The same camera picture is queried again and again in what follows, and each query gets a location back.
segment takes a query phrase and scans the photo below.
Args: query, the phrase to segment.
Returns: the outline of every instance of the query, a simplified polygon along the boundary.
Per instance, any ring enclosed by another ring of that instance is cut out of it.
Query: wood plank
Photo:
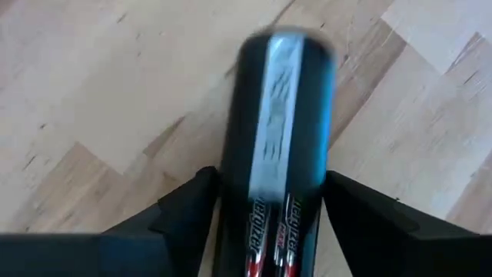
[[[396,0],[383,20],[444,74],[477,31],[472,8],[462,0]]]
[[[492,154],[471,176],[446,220],[480,234],[492,233]]]
[[[120,175],[76,144],[15,214],[11,232],[102,232],[179,184],[142,154]]]
[[[444,218],[492,149],[492,80],[472,76],[489,54],[481,42],[440,76],[406,47],[335,142],[331,167]]]

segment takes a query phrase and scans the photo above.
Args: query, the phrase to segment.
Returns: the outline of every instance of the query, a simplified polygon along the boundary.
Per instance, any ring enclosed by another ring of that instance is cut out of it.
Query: energizer battery
[[[313,275],[334,71],[308,30],[268,29],[241,47],[213,276]]]

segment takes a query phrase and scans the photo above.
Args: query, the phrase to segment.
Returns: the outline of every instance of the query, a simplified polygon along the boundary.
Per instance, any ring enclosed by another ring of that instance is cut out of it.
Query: wooden floor
[[[3,0],[0,231],[100,232],[217,165],[238,48],[272,24],[337,51],[328,168],[492,232],[491,18],[488,0]],[[349,276],[322,222],[317,275]]]

